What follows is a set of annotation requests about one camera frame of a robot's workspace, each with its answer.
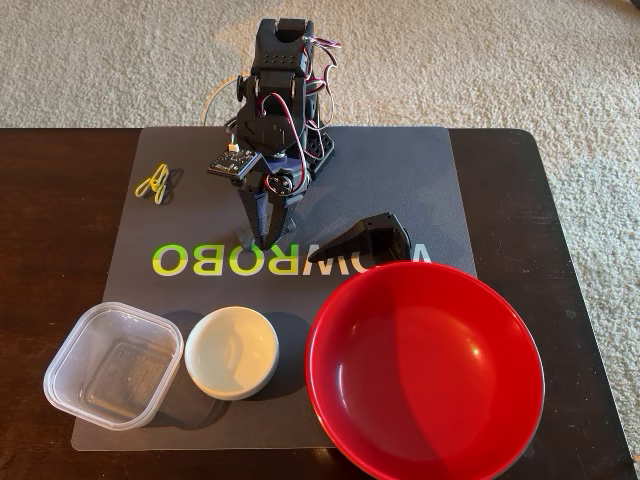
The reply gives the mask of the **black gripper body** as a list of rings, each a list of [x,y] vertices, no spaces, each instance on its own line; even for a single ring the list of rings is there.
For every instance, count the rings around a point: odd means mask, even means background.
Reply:
[[[233,153],[234,185],[240,189],[264,191],[270,198],[300,198],[309,184],[307,167],[300,157],[277,154],[265,157],[254,151]]]

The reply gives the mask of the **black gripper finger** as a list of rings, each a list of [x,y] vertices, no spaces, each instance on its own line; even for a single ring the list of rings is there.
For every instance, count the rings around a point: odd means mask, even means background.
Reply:
[[[255,189],[240,189],[238,193],[256,246],[262,251],[267,250],[272,245],[269,236],[271,220],[269,218],[268,194]]]
[[[293,213],[300,198],[270,198],[271,216],[266,234],[266,249],[270,249],[290,230]]]

